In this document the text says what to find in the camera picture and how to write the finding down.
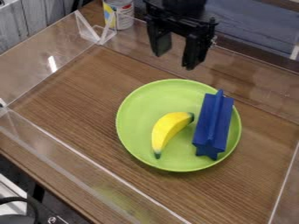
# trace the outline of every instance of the yellow banana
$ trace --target yellow banana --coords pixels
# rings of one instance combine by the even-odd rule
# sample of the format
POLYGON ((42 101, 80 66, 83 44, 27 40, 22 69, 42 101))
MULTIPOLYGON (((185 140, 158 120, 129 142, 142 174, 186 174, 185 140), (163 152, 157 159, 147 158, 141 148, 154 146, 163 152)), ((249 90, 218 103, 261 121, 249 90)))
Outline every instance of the yellow banana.
POLYGON ((194 121, 194 113, 175 112, 165 115, 154 126, 153 147, 159 159, 165 146, 178 132, 194 121))

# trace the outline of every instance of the green plate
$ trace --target green plate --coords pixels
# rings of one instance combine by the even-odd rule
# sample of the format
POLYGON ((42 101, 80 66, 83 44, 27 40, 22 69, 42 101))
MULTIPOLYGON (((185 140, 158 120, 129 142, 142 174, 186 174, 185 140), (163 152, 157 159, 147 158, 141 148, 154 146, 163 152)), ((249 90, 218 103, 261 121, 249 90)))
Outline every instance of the green plate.
POLYGON ((234 108, 226 152, 219 160, 197 157, 193 146, 203 98, 218 90, 191 80, 161 80, 141 87, 125 100, 117 114, 117 132, 130 153, 146 164, 170 172, 193 172, 219 163, 234 151, 241 138, 239 112, 234 108), (171 112, 193 112, 195 121, 179 132, 163 149, 161 159, 153 150, 153 128, 157 121, 171 112))

